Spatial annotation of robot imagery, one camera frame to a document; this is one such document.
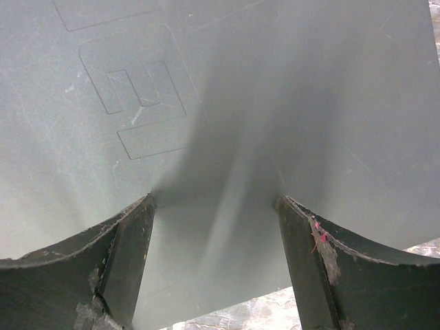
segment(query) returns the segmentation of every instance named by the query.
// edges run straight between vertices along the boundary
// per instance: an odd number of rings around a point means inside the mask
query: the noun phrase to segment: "marble surface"
[[[432,26],[440,58],[440,0],[430,1]],[[440,239],[416,245],[407,252],[440,258]],[[301,330],[292,287],[251,299],[220,311],[176,323],[161,330]]]

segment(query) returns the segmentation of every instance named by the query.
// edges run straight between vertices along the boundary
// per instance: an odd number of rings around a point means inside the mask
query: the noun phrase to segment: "gray metal sheet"
[[[427,1],[6,0],[0,59],[0,257],[155,190],[136,329],[288,286],[281,192],[396,248],[440,236]]]

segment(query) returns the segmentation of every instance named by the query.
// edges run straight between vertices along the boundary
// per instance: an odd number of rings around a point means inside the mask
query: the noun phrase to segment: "flat gray panel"
[[[440,236],[426,1],[7,2],[0,257],[153,189],[139,330],[290,285],[281,193],[396,248]]]

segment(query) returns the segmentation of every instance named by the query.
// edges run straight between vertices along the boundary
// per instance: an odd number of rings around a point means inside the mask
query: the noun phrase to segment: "mottled white surface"
[[[432,26],[440,58],[440,0],[430,1]],[[406,249],[440,258],[440,239]],[[301,330],[292,287],[254,298],[161,330]]]

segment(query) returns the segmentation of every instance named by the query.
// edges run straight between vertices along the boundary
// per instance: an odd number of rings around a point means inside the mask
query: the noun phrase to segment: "gray surface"
[[[158,190],[137,330],[288,286],[280,192],[440,234],[427,1],[2,1],[0,43],[0,257]]]

